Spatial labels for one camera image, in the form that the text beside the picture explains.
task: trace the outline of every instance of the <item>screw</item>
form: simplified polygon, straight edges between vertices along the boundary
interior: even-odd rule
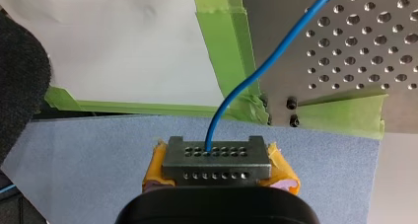
[[[292,114],[292,116],[290,116],[290,126],[299,127],[299,119],[296,114]]]
[[[286,108],[289,110],[294,110],[298,107],[298,100],[294,97],[288,98],[288,101],[286,103]]]

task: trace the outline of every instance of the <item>black object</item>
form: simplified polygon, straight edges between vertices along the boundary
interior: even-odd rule
[[[166,187],[143,193],[116,224],[318,224],[300,198],[271,187]]]
[[[292,116],[290,116],[290,126],[299,127],[299,118],[296,114],[292,114]]]
[[[26,29],[0,14],[0,165],[45,95],[49,59]]]
[[[286,103],[286,108],[289,110],[294,110],[298,107],[298,100],[294,97],[288,98],[288,101]]]

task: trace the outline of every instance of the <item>white wall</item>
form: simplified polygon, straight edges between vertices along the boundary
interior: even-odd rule
[[[418,134],[384,136],[368,223],[418,223]]]

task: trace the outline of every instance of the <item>white surface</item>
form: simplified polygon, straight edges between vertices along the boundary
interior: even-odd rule
[[[0,0],[77,100],[219,106],[194,0]]]
[[[387,133],[380,149],[368,223],[418,223],[418,134]]]

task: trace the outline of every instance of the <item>perforated metal panel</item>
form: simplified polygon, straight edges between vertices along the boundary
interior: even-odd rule
[[[259,66],[315,0],[244,0]],[[378,88],[386,130],[418,132],[418,0],[330,0],[261,79],[274,124],[299,102]]]

